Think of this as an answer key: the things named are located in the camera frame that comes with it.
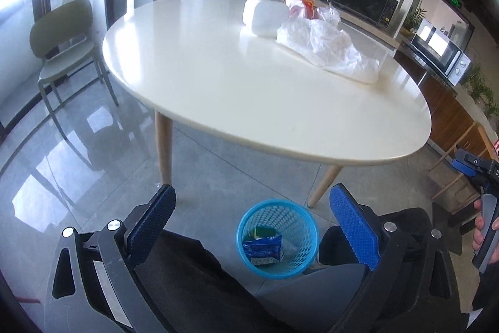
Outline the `person's right hand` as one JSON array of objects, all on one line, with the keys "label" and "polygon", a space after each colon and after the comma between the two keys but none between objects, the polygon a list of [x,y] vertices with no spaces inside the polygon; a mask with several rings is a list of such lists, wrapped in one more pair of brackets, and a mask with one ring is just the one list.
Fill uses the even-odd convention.
[{"label": "person's right hand", "polygon": [[[482,204],[481,204],[481,201],[479,199],[474,201],[474,209],[479,211],[479,214],[476,216],[476,218],[474,220],[475,228],[474,228],[473,240],[472,240],[472,248],[474,251],[477,252],[481,248],[483,241],[485,239],[482,235],[482,229],[485,227],[485,221],[484,221],[484,218],[483,218],[482,213],[481,213]],[[498,221],[498,217],[497,217],[496,219],[494,219],[494,222],[492,223],[492,229],[495,231],[498,231],[498,228],[499,228],[499,221]],[[498,245],[492,254],[492,258],[490,260],[490,263],[492,264],[492,263],[495,263],[497,261],[498,261]]]}]

